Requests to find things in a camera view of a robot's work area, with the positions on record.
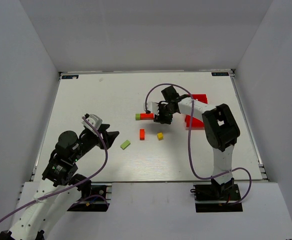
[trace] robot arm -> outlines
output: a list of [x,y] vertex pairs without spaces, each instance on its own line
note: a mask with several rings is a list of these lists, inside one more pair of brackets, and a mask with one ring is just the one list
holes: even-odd
[[[226,104],[214,106],[193,100],[188,94],[179,95],[173,86],[161,91],[165,101],[148,102],[146,112],[154,113],[154,122],[171,124],[174,113],[191,115],[204,122],[206,138],[213,147],[213,173],[223,173],[232,169],[232,154],[240,130],[230,108]],[[211,180],[214,192],[218,196],[234,185],[231,172]]]
[[98,130],[107,149],[119,135],[118,131],[107,132],[110,125],[102,124],[102,119],[93,114],[86,114],[82,124],[84,130],[79,137],[73,131],[65,131],[59,136],[33,196],[36,203],[27,207],[21,218],[8,231],[0,233],[0,240],[44,240],[74,202],[91,195],[91,181],[87,180],[76,188],[38,200],[40,197],[63,190],[66,185],[75,185],[86,179],[80,174],[75,174],[78,169],[77,161],[95,146],[104,149],[90,125]]

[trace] small cube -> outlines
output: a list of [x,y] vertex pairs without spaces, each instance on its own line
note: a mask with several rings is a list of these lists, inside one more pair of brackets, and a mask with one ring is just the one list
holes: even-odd
[[145,140],[145,129],[139,129],[139,140]]
[[163,140],[164,139],[164,135],[163,135],[163,133],[157,133],[157,138],[158,138],[158,140]]
[[128,140],[126,140],[126,141],[123,142],[122,145],[120,145],[120,147],[121,147],[121,149],[124,150],[124,149],[127,148],[129,145],[131,145],[131,142],[128,141]]

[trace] black label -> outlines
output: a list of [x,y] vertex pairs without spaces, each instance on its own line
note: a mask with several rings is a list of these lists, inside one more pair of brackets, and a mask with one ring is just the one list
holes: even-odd
[[78,75],[63,75],[61,79],[78,79]]
[[229,76],[228,72],[212,72],[211,75],[214,77],[216,77],[216,76]]

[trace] red rectangular block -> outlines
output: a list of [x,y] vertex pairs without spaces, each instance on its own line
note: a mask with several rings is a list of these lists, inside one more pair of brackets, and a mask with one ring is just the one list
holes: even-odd
[[[207,101],[207,96],[206,94],[193,94],[192,95],[194,99],[204,103],[204,104],[208,104]],[[190,121],[191,121],[191,116],[186,115],[185,117],[185,122],[186,122],[186,127],[189,128],[190,126]],[[192,124],[191,127],[193,128],[203,128],[204,127],[204,123],[201,120],[198,120],[197,118],[192,118]]]
[[152,120],[154,119],[154,113],[141,113],[140,120]]
[[139,140],[145,140],[145,129],[139,129]]

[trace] lime green block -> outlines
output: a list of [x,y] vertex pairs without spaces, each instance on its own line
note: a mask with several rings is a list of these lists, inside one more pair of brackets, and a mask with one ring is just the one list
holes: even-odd
[[120,147],[121,147],[121,149],[124,150],[124,149],[127,148],[129,145],[131,145],[131,142],[128,141],[128,140],[126,140],[126,141],[123,142],[122,145],[120,145]]

